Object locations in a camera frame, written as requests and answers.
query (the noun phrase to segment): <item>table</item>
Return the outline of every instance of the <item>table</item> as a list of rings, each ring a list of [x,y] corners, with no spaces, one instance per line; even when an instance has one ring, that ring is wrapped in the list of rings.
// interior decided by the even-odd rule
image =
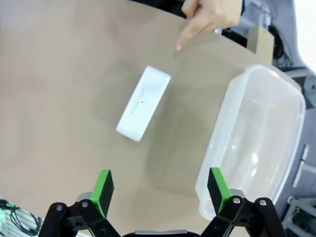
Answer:
[[[262,61],[214,33],[177,52],[185,20],[134,2],[0,2],[1,195],[44,217],[110,169],[120,234],[200,233],[194,185],[226,88]],[[115,129],[147,65],[171,82],[137,143]]]

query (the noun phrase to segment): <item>translucent plastic bin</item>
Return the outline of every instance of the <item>translucent plastic bin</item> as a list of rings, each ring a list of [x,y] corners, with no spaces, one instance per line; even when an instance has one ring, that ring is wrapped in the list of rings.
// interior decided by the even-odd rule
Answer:
[[[291,169],[305,116],[299,90],[277,73],[254,65],[226,92],[196,183],[201,215],[215,211],[207,189],[210,167],[220,167],[232,189],[254,201],[276,202]]]

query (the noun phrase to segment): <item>white rectangular object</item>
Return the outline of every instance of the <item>white rectangular object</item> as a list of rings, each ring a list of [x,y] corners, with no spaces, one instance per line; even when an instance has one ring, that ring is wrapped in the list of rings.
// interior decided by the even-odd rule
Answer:
[[[297,151],[305,116],[302,93],[277,73],[249,67],[227,89],[196,183],[200,214],[215,211],[207,189],[210,167],[220,167],[230,189],[250,201],[276,203]]]
[[[118,122],[117,132],[139,142],[169,81],[168,74],[147,66]]]

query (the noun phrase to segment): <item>screw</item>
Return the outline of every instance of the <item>screw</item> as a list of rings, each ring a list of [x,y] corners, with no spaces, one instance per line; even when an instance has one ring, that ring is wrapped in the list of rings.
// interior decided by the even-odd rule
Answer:
[[[58,205],[58,206],[56,207],[56,210],[57,210],[57,211],[60,211],[61,209],[63,209],[63,206],[62,206],[62,205]]]
[[[264,200],[260,200],[259,203],[260,203],[260,205],[262,205],[262,206],[267,205],[266,201],[264,201]]]
[[[82,207],[87,207],[88,206],[88,203],[85,201],[82,203]]]
[[[236,198],[233,199],[233,202],[234,202],[235,204],[239,204],[239,203],[240,203],[240,199],[236,197]]]

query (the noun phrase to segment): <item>green strip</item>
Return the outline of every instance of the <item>green strip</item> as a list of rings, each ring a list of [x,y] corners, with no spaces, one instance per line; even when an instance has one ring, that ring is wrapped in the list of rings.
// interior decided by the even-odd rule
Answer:
[[[224,207],[224,204],[232,196],[232,193],[229,190],[229,188],[228,188],[228,186],[227,186],[227,184],[225,182],[225,179],[224,179],[224,177],[222,175],[222,172],[221,172],[220,168],[214,167],[214,168],[211,168],[211,169],[212,169],[212,173],[214,175],[214,178],[216,180],[217,186],[218,186],[219,191],[220,191],[221,196],[222,196],[222,202],[221,202],[221,205],[220,205],[219,211],[218,211],[218,212],[221,212],[221,210]]]
[[[94,205],[96,205],[96,207],[99,209],[99,212],[104,216],[102,207],[100,205],[100,197],[101,197],[101,193],[105,184],[105,181],[107,180],[109,174],[109,170],[102,170],[100,172],[100,175],[98,177],[98,180],[94,186],[94,190],[92,191],[92,194],[90,196],[90,200],[94,203]]]

